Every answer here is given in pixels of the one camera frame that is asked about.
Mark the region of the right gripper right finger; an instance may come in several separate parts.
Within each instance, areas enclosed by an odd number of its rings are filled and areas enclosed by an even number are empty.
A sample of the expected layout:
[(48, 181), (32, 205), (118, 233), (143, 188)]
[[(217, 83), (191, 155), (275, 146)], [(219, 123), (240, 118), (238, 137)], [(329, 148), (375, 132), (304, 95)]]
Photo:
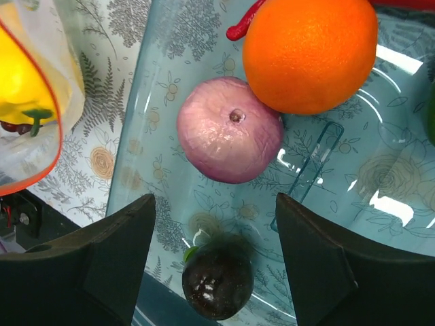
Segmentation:
[(433, 325), (434, 258), (370, 240), (286, 194), (275, 217), (298, 325)]

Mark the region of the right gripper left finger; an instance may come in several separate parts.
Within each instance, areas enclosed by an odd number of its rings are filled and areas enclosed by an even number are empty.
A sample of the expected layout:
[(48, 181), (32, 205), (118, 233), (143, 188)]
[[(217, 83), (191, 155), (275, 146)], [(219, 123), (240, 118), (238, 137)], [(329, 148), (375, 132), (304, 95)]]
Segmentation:
[(130, 325), (156, 220), (146, 194), (24, 253), (1, 255), (2, 325)]

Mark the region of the red grape bunch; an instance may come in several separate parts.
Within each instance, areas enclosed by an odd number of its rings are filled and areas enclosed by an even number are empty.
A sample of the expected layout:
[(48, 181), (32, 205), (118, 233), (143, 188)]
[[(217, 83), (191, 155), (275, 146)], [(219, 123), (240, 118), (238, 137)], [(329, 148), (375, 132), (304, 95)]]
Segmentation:
[(30, 132), (33, 126), (30, 124), (11, 124), (1, 121), (1, 127), (7, 132), (23, 135)]

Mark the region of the yellow bell pepper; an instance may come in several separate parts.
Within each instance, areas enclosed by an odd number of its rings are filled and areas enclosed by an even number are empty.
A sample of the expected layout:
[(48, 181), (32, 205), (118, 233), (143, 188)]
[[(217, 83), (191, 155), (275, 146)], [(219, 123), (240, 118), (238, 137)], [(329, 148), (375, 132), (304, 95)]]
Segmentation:
[(30, 124), (31, 137), (58, 117), (46, 82), (12, 36), (1, 29), (1, 121)]

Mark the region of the clear zip top bag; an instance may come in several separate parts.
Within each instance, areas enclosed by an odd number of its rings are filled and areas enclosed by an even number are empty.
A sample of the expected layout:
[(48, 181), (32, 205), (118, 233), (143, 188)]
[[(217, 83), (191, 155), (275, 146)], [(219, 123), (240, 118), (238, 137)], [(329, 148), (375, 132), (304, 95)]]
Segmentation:
[(70, 1), (1, 2), (1, 195), (56, 165), (82, 116), (84, 80)]

